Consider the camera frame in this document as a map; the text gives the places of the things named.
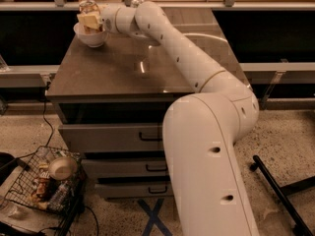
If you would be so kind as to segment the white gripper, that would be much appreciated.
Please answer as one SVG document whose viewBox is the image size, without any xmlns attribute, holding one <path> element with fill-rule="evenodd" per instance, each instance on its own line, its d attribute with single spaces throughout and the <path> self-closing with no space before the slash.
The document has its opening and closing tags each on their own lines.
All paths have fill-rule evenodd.
<svg viewBox="0 0 315 236">
<path fill-rule="evenodd" d="M 110 33 L 119 33 L 116 17 L 120 7 L 117 5 L 108 4 L 100 10 L 100 19 L 104 28 Z M 81 25 L 99 30 L 101 28 L 99 15 L 96 13 L 78 14 L 78 21 Z"/>
</svg>

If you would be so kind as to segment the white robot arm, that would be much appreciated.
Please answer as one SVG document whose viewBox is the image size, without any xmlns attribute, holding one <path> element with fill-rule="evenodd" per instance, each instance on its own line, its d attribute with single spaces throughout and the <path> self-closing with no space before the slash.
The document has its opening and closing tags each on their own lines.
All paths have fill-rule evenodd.
<svg viewBox="0 0 315 236">
<path fill-rule="evenodd" d="M 107 4 L 78 19 L 164 48 L 192 88 L 174 101 L 162 141 L 184 236 L 259 236 L 234 144 L 259 116 L 252 89 L 182 34 L 154 2 Z"/>
</svg>

